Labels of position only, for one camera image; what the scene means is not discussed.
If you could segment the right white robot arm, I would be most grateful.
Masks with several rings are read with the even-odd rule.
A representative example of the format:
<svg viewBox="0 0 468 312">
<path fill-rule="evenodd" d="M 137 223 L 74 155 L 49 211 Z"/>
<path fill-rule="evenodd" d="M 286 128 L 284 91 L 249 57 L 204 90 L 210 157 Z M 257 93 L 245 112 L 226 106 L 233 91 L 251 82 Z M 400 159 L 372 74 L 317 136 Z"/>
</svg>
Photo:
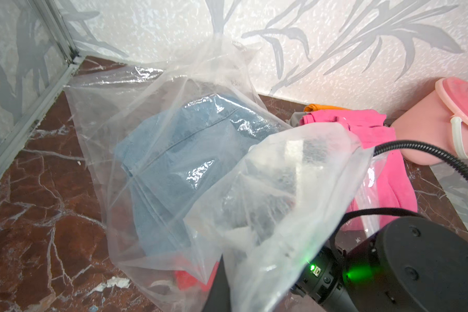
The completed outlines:
<svg viewBox="0 0 468 312">
<path fill-rule="evenodd" d="M 392 216 L 353 250 L 331 236 L 291 292 L 326 311 L 468 311 L 468 242 L 422 215 L 401 208 L 345 214 Z"/>
</svg>

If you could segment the grey white garment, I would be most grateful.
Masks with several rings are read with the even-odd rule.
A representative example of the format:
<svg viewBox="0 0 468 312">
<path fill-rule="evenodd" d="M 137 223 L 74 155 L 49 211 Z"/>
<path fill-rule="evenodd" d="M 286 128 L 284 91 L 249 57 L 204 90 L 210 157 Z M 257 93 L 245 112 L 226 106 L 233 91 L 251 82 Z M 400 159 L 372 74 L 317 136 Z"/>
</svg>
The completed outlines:
<svg viewBox="0 0 468 312">
<path fill-rule="evenodd" d="M 300 125 L 301 119 L 306 115 L 306 112 L 294 112 L 291 115 L 291 118 L 287 121 L 287 123 L 291 127 L 298 127 Z"/>
</svg>

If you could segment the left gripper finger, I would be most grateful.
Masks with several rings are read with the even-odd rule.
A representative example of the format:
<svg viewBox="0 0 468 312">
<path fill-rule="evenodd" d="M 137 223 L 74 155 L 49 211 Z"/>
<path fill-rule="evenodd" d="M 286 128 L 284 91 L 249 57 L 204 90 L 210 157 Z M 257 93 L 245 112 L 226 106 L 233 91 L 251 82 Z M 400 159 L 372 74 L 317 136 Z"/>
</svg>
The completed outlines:
<svg viewBox="0 0 468 312">
<path fill-rule="evenodd" d="M 203 312 L 231 312 L 230 286 L 221 257 Z"/>
</svg>

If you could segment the pink lidded bucket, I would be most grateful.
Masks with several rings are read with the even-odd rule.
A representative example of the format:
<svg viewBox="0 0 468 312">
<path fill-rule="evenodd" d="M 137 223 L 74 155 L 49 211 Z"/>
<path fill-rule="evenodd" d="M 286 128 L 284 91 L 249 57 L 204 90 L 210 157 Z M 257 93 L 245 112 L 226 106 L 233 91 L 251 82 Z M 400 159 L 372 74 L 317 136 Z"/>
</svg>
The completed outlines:
<svg viewBox="0 0 468 312">
<path fill-rule="evenodd" d="M 468 159 L 468 82 L 439 79 L 434 91 L 397 118 L 392 128 L 399 140 L 426 142 Z"/>
</svg>

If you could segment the clear plastic vacuum bag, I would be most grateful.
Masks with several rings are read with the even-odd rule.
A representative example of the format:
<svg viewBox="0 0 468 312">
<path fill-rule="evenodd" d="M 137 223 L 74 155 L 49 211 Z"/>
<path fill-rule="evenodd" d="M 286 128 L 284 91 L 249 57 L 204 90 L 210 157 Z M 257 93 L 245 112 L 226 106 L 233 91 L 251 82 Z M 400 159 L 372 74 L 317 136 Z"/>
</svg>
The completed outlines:
<svg viewBox="0 0 468 312">
<path fill-rule="evenodd" d="M 163 311 L 201 311 L 219 262 L 217 311 L 273 311 L 373 173 L 341 124 L 270 113 L 249 54 L 214 36 L 66 86 L 110 259 Z"/>
</svg>

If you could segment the pink garment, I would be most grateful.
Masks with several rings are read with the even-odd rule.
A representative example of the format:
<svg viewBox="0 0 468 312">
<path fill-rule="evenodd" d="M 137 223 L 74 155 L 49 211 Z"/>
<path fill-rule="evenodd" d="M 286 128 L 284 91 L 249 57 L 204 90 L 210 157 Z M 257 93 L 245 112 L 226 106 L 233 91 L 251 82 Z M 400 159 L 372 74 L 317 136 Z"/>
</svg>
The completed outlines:
<svg viewBox="0 0 468 312">
<path fill-rule="evenodd" d="M 300 124 L 338 123 L 360 139 L 363 148 L 373 149 L 395 141 L 395 130 L 384 125 L 386 115 L 374 110 L 305 109 Z M 399 150 L 374 157 L 348 212 L 371 208 L 396 208 L 418 212 L 414 189 Z"/>
</svg>

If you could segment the red garment in bag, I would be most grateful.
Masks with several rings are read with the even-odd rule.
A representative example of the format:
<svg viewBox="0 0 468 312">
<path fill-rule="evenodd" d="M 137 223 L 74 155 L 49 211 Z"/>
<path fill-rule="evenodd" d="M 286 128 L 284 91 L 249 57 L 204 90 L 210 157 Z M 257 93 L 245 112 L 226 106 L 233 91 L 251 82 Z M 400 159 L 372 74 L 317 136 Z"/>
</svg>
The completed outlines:
<svg viewBox="0 0 468 312">
<path fill-rule="evenodd" d="M 176 280 L 175 282 L 177 284 L 178 289 L 180 291 L 185 291 L 192 287 L 199 286 L 203 292 L 208 292 L 212 288 L 219 264 L 220 263 L 217 261 L 209 277 L 209 280 L 206 284 L 202 283 L 201 281 L 199 281 L 198 279 L 196 279 L 195 277 L 193 277 L 186 271 L 176 270 L 174 272 L 174 276 L 175 276 L 175 280 Z"/>
</svg>

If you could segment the orange trousers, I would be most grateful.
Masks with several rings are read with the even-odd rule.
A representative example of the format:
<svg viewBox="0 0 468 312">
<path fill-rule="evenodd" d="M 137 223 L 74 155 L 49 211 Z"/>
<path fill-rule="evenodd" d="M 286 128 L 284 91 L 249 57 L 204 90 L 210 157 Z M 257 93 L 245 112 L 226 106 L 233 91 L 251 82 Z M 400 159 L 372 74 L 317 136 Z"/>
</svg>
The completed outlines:
<svg viewBox="0 0 468 312">
<path fill-rule="evenodd" d="M 304 112 L 314 112 L 314 111 L 322 111 L 322 110 L 348 110 L 346 108 L 342 108 L 342 107 L 336 107 L 336 106 L 333 106 L 333 105 L 319 105 L 319 104 L 309 104 L 307 106 L 305 106 L 304 108 Z"/>
</svg>

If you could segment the blue towel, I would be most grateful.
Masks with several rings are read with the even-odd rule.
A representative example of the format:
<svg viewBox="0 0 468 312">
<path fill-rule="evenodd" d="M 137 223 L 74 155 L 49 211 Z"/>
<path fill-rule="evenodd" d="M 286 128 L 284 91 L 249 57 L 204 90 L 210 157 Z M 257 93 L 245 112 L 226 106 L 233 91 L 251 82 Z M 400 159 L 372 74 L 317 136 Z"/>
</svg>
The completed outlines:
<svg viewBox="0 0 468 312">
<path fill-rule="evenodd" d="M 136 234 L 147 256 L 183 252 L 195 201 L 287 124 L 258 105 L 211 94 L 142 122 L 114 149 L 127 174 Z"/>
</svg>

